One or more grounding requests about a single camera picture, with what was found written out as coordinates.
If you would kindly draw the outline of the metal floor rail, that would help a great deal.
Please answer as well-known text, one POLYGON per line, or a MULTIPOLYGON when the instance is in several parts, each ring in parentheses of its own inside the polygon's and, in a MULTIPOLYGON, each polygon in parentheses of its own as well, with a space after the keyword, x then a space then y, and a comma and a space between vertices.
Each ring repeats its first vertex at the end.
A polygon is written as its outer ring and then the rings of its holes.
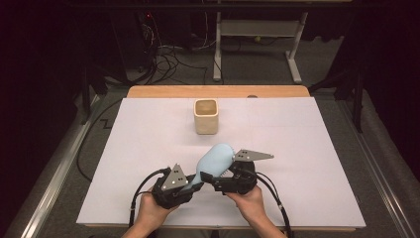
POLYGON ((344 114, 347 123, 352 128, 353 134, 357 138, 358 144, 363 151, 365 164, 370 173, 371 179, 378 190, 384 206, 387 209, 396 230, 401 238, 420 238, 417 235, 408 217, 402 209, 401 203, 397 198, 395 192, 387 181, 383 171, 376 161, 376 157, 368 146, 368 141, 365 136, 358 131, 353 122, 352 112, 345 101, 338 101, 338 106, 344 114))
POLYGON ((93 117, 98 113, 98 109, 101 105, 100 97, 94 95, 92 101, 89 102, 88 105, 91 107, 91 114, 82 124, 76 126, 75 133, 67 146, 63 149, 63 153, 59 158, 59 164, 31 216, 31 219, 28 221, 24 231, 20 235, 20 238, 37 238, 52 211, 66 177, 78 154, 78 150, 81 148, 82 140, 85 138, 88 129, 93 124, 93 117))

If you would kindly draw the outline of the light blue hairbrush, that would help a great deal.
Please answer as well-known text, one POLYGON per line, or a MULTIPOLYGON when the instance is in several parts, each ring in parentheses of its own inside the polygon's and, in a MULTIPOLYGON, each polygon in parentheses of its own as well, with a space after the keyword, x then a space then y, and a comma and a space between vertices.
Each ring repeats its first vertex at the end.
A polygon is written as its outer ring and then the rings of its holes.
POLYGON ((205 172, 213 177, 219 177, 232 164, 235 153, 233 148, 225 143, 214 145, 198 162, 196 166, 196 181, 188 184, 185 189, 190 189, 194 184, 202 182, 200 173, 205 172))

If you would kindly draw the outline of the white metal desk frame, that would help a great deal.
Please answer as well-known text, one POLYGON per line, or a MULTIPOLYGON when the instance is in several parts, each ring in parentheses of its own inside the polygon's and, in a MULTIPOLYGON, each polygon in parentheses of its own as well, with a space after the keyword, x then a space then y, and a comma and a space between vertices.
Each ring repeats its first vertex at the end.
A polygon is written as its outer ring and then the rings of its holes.
POLYGON ((221 13, 216 18, 215 54, 213 62, 213 79, 222 79, 222 52, 221 39, 229 37, 271 37, 292 38, 293 46, 290 51, 284 53, 289 71, 296 84, 302 83, 295 55, 306 25, 308 13, 301 14, 295 21, 269 21, 269 20, 223 20, 221 13))

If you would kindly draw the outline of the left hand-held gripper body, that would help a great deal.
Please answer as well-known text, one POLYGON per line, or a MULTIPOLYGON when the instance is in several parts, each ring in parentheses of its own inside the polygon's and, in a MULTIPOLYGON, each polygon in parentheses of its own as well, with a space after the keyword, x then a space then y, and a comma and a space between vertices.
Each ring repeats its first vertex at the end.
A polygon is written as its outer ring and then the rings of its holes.
POLYGON ((188 185, 187 177, 180 164, 175 164, 172 169, 164 169, 163 176, 157 179, 152 190, 157 204, 169 209, 189 202, 195 192, 185 189, 188 185))

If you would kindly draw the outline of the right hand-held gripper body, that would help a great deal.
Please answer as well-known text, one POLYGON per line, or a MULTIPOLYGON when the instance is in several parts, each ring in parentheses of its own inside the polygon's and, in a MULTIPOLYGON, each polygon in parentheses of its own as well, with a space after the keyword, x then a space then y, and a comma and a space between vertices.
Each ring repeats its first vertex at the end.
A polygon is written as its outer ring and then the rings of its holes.
POLYGON ((243 162, 244 168, 230 178, 214 177, 212 184, 216 191, 246 194, 257 184, 255 161, 273 159, 274 155, 242 149, 233 157, 233 162, 243 162))

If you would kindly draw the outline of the person's left hand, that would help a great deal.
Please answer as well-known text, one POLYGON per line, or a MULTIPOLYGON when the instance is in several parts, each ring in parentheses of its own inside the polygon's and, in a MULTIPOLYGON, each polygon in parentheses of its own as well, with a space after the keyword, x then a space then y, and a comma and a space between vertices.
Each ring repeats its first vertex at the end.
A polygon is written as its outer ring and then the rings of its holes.
POLYGON ((133 224, 136 230, 152 232, 160 228, 167 217, 176 209, 163 208, 157 204, 153 197, 152 191, 149 189, 142 193, 138 216, 133 224))

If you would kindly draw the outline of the person's right hand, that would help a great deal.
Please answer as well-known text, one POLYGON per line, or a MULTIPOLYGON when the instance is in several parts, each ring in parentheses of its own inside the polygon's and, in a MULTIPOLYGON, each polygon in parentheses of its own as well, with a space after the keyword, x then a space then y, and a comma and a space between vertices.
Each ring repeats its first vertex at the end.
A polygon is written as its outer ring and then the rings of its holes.
POLYGON ((227 192, 239 208, 241 214, 248 222, 254 222, 258 218, 265 217, 262 190, 256 185, 246 194, 227 192))

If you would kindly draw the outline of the beige square cup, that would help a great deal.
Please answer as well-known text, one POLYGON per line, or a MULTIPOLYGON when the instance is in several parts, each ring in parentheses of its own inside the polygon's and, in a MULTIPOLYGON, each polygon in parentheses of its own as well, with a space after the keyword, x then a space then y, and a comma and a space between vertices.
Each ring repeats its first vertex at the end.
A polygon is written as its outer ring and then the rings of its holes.
POLYGON ((197 99, 193 105, 195 131, 199 135, 214 135, 219 127, 219 108, 216 99, 197 99))

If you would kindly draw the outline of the black stand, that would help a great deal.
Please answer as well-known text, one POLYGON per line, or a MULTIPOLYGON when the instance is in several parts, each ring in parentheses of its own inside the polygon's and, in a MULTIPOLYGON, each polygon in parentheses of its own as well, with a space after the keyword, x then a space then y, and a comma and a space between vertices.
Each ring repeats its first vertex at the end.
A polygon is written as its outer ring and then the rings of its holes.
POLYGON ((95 63, 86 64, 81 71, 82 125, 87 123, 91 114, 90 89, 99 95, 107 93, 104 73, 95 63))
POLYGON ((321 88, 334 87, 334 97, 336 100, 353 99, 352 121, 357 131, 362 129, 362 109, 364 77, 357 66, 344 69, 340 72, 332 73, 325 79, 308 87, 310 93, 321 88))

